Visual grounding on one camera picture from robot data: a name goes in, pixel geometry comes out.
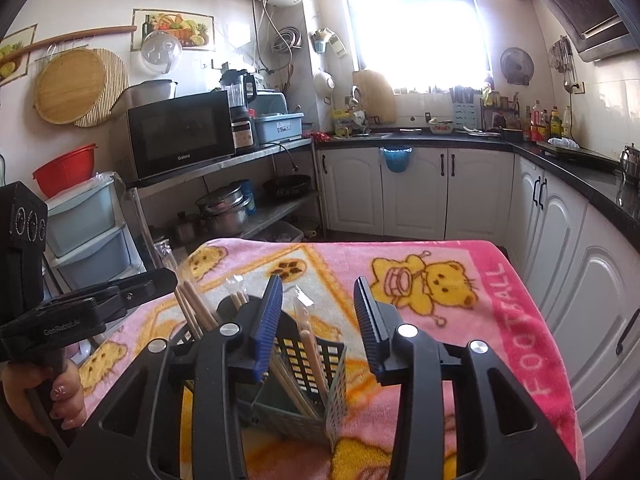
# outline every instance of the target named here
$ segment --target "microwave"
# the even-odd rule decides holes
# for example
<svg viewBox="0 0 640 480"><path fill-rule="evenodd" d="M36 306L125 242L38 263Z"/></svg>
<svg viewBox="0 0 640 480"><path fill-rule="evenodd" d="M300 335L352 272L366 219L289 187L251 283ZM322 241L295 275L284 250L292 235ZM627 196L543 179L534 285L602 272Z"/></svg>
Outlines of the microwave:
<svg viewBox="0 0 640 480"><path fill-rule="evenodd" d="M130 108L110 132L115 169L127 185L236 152L225 91Z"/></svg>

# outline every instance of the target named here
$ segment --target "pink blanket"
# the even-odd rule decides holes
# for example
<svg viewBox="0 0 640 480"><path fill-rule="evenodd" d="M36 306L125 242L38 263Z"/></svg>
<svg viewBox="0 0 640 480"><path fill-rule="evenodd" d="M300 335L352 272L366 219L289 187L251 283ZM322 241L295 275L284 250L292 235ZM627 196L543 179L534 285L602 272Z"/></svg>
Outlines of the pink blanket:
<svg viewBox="0 0 640 480"><path fill-rule="evenodd" d="M464 346L486 341L508 364L549 418L584 471L582 436L556 344L525 287L502 253L487 242L267 244L212 240L190 257L194 278L212 306L226 296L224 279L243 274L250 294L261 296L269 275L281 275L283 309L290 312L299 285L314 300L319 336L346 343L348 414L333 452L283 440L259 430L243 433L250 478L282 480L385 479L393 448L399 387L380 387L369 373L353 309L353 283L369 280L375 297L395 305L402 318L437 340ZM146 343L169 338L184 318L172 297L130 316L83 365L91 411ZM446 470L455 478L452 392L445 389ZM190 476L190 397L182 425L184 478Z"/></svg>

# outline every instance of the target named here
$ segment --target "fingernail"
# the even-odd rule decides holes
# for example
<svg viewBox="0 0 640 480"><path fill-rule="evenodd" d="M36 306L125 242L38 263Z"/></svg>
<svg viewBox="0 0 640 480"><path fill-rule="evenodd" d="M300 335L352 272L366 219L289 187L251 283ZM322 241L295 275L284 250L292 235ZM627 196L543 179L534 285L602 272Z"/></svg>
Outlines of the fingernail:
<svg viewBox="0 0 640 480"><path fill-rule="evenodd" d="M65 390L64 386L62 386L62 385L56 386L51 391L51 399L60 400L60 399L62 399L64 397L65 393L66 393L66 390Z"/></svg>

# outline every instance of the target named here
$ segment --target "metal screw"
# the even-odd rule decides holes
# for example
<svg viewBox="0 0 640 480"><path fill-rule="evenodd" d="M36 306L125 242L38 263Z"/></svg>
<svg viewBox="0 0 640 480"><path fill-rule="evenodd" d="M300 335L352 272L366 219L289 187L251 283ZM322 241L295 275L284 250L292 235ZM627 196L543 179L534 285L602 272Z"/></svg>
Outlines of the metal screw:
<svg viewBox="0 0 640 480"><path fill-rule="evenodd" d="M475 340L469 343L469 348L476 354L486 354L489 351L489 345L484 341Z"/></svg>
<svg viewBox="0 0 640 480"><path fill-rule="evenodd" d="M226 323L220 327L220 333L226 336L236 335L240 332L240 327L235 323Z"/></svg>
<svg viewBox="0 0 640 480"><path fill-rule="evenodd" d="M159 354L166 349L166 341L164 339L154 339L151 343L149 343L146 348L152 354Z"/></svg>
<svg viewBox="0 0 640 480"><path fill-rule="evenodd" d="M398 333L403 337L416 337L418 329L413 325L404 324L398 327Z"/></svg>

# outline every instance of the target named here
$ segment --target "window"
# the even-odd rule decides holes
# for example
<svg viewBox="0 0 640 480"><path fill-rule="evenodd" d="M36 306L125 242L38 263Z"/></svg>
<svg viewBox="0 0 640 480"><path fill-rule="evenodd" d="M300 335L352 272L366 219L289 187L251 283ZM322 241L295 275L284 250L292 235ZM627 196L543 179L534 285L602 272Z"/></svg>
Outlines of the window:
<svg viewBox="0 0 640 480"><path fill-rule="evenodd" d="M474 0L347 0L358 65L394 88L481 88L488 56Z"/></svg>

